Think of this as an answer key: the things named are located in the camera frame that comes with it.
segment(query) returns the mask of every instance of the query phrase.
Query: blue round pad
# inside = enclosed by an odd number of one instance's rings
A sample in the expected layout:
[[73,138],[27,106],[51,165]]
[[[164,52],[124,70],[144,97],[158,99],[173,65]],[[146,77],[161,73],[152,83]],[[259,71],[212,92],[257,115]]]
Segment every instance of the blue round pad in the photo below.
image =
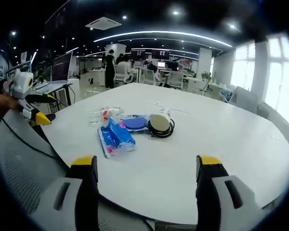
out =
[[146,126],[147,120],[145,118],[124,119],[123,124],[127,129],[140,130]]

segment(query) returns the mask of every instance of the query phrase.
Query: black ceiling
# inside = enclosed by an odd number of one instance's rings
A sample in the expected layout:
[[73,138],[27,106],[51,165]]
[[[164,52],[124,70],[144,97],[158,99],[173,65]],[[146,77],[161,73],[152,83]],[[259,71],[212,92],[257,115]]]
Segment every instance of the black ceiling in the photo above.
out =
[[[133,31],[186,32],[217,39],[233,47],[251,39],[263,40],[272,31],[264,19],[259,1],[256,0],[70,0],[60,8],[65,2],[58,0],[32,5],[34,13],[30,15],[31,18],[23,13],[18,14],[20,16],[12,22],[17,33],[15,36],[8,36],[8,46],[5,47],[12,64],[19,61],[20,53],[24,51],[32,54],[38,49],[39,62],[46,55],[53,58],[75,47],[79,47],[75,51],[79,55],[104,51],[105,45],[120,40],[119,43],[127,45],[126,52],[141,45],[194,53],[198,53],[200,47],[212,46],[214,55],[233,49],[206,39],[173,34],[138,34],[93,42]],[[173,11],[178,11],[179,15],[173,15]],[[122,23],[122,26],[105,31],[91,31],[85,27],[103,16]],[[238,30],[231,30],[229,23],[235,23]]]

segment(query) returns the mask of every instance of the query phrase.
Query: woman in black dress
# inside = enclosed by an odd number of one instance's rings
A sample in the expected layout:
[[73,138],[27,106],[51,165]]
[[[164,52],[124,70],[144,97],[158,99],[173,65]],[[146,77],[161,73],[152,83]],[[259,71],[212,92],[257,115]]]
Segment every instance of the woman in black dress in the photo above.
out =
[[105,87],[114,88],[115,77],[115,57],[113,56],[114,50],[110,50],[109,54],[105,57],[106,71],[105,71]]

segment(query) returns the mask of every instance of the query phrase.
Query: white round table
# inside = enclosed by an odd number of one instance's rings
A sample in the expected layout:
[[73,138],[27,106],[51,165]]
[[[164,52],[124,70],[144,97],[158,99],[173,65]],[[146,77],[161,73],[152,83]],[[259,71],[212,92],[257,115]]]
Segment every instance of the white round table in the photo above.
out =
[[[103,106],[125,113],[171,110],[175,121],[166,139],[134,134],[137,150],[106,159],[88,113]],[[221,160],[255,193],[263,207],[289,182],[289,144],[270,121],[232,105],[179,90],[132,83],[100,93],[56,113],[42,127],[67,165],[96,155],[102,196],[142,216],[197,224],[196,156]]]

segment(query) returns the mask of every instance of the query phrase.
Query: blue plastic packaging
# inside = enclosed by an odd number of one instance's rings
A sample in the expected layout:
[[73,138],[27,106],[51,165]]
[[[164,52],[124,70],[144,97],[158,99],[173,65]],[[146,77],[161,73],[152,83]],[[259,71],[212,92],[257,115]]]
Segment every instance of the blue plastic packaging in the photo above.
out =
[[129,152],[136,148],[135,140],[122,121],[116,123],[110,117],[108,125],[101,126],[97,132],[106,158],[111,158],[119,153]]

